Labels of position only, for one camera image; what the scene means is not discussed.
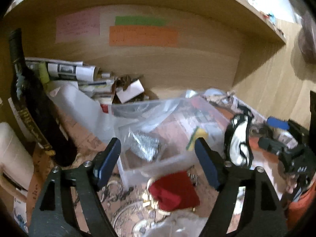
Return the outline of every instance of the clock face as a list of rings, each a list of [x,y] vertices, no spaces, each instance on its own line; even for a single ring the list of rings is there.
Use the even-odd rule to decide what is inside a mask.
[[[120,208],[113,217],[112,225],[119,237],[141,237],[164,216],[148,213],[142,201],[136,201]]]

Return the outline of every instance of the wine bottle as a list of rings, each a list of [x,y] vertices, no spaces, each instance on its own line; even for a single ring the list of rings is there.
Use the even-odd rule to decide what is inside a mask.
[[[54,116],[51,100],[46,96],[41,81],[26,66],[20,28],[11,32],[9,47],[14,69],[11,96],[19,116],[40,147],[53,155],[58,165],[71,165],[77,148]]]

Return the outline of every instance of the clear plastic container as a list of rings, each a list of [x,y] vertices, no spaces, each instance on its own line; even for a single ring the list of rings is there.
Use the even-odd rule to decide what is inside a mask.
[[[209,146],[223,156],[224,133],[229,121],[200,96],[171,100],[113,104],[111,124],[122,143],[118,169],[125,188],[146,183],[152,177],[186,170],[198,163],[194,151],[187,151],[197,127],[208,134]],[[159,136],[166,149],[155,161],[139,158],[131,151],[130,133]]]

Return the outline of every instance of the screw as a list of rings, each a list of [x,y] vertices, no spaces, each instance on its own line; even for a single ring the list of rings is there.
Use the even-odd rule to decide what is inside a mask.
[[[225,167],[232,167],[232,163],[230,161],[225,161],[224,166]]]
[[[53,173],[57,173],[59,171],[59,166],[53,167]]]
[[[84,167],[90,167],[92,165],[92,161],[85,161],[84,163],[83,163],[83,166]]]
[[[264,168],[261,167],[261,166],[256,167],[256,170],[257,170],[259,173],[263,173],[263,172],[264,172]]]

